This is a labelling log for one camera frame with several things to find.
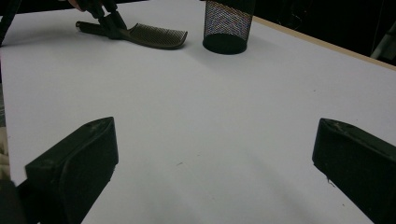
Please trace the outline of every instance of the mesh container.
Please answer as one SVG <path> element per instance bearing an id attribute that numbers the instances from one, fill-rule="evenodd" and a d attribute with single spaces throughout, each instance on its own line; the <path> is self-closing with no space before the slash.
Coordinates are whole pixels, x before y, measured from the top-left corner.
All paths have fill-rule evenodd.
<path id="1" fill-rule="evenodd" d="M 245 51 L 255 0 L 206 1 L 204 47 L 221 54 Z"/>

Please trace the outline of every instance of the comb teeth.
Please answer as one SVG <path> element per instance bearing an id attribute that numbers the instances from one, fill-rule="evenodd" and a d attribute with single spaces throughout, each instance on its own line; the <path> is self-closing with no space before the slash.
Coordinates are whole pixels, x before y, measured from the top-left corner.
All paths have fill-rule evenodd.
<path id="1" fill-rule="evenodd" d="M 129 35 L 136 44 L 157 49 L 175 49 L 184 43 L 187 32 L 138 23 L 130 30 Z"/>

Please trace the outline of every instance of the black mesh cup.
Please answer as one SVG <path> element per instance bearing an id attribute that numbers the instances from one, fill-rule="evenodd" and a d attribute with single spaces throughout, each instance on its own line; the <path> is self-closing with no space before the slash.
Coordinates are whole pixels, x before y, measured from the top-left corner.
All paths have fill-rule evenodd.
<path id="1" fill-rule="evenodd" d="M 220 54 L 237 54 L 248 46 L 256 0 L 206 1 L 204 47 Z"/>

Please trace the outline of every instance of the dark background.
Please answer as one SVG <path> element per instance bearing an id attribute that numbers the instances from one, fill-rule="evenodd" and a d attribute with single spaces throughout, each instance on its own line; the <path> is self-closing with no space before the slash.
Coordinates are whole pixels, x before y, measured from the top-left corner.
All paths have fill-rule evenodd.
<path id="1" fill-rule="evenodd" d="M 306 6 L 296 31 L 366 56 L 396 21 L 395 0 L 257 0 L 255 15 L 277 23 L 290 2 Z"/>
<path id="2" fill-rule="evenodd" d="M 127 3 L 127 2 L 138 2 L 142 0 L 115 0 L 117 3 Z M 0 15 L 4 14 L 4 11 L 7 8 L 7 4 L 10 0 L 1 0 L 0 1 Z M 66 1 L 58 1 L 58 0 L 22 0 L 21 6 L 18 13 L 26 13 L 26 12 L 37 12 L 37 11 L 50 11 L 50 10 L 60 10 L 60 9 L 69 9 L 72 6 Z"/>

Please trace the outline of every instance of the table edge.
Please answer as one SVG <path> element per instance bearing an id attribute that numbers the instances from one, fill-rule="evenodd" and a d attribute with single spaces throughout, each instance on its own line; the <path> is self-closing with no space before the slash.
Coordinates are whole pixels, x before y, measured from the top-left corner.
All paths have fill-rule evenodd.
<path id="1" fill-rule="evenodd" d="M 285 33 L 285 34 L 288 34 L 288 35 L 292 35 L 292 36 L 294 36 L 294 37 L 297 37 L 297 38 L 300 38 L 300 39 L 302 39 L 302 40 L 308 41 L 308 42 L 310 42 L 310 43 L 313 43 L 313 44 L 322 46 L 322 47 L 324 47 L 324 48 L 326 48 L 326 49 L 331 49 L 331 50 L 334 50 L 334 51 L 343 53 L 343 54 L 345 54 L 345 55 L 348 55 L 348 56 L 351 56 L 351 57 L 354 57 L 354 58 L 357 58 L 357 59 L 366 61 L 366 62 L 368 62 L 368 63 L 373 63 L 373 64 L 376 64 L 376 65 L 379 65 L 379 66 L 382 66 L 382 67 L 386 67 L 386 68 L 388 68 L 388 69 L 390 69 L 390 70 L 396 71 L 396 66 L 391 65 L 391 64 L 389 64 L 389 63 L 384 63 L 384 62 L 381 62 L 381 61 L 379 61 L 379 60 L 376 60 L 376 59 L 367 57 L 367 56 L 365 56 L 365 55 L 359 54 L 359 53 L 357 53 L 357 52 L 354 52 L 354 51 L 352 51 L 352 50 L 344 49 L 344 48 L 338 47 L 338 46 L 336 46 L 336 45 L 334 45 L 334 44 L 331 44 L 331 43 L 328 43 L 328 42 L 326 42 L 326 41 L 323 41 L 323 40 L 314 38 L 314 37 L 312 37 L 312 36 L 310 36 L 310 35 L 305 35 L 305 34 L 303 34 L 303 33 L 300 33 L 300 32 L 294 31 L 294 30 L 291 30 L 291 29 L 289 29 L 289 28 L 286 28 L 286 27 L 284 27 L 284 26 L 278 25 L 278 24 L 276 24 L 276 23 L 267 21 L 267 20 L 262 19 L 262 18 L 259 18 L 259 17 L 253 17 L 253 20 L 254 20 L 255 22 L 259 23 L 259 24 L 268 26 L 268 27 L 273 28 L 273 29 L 275 29 L 275 30 L 278 30 L 278 31 L 280 31 L 280 32 L 282 32 L 282 33 Z"/>

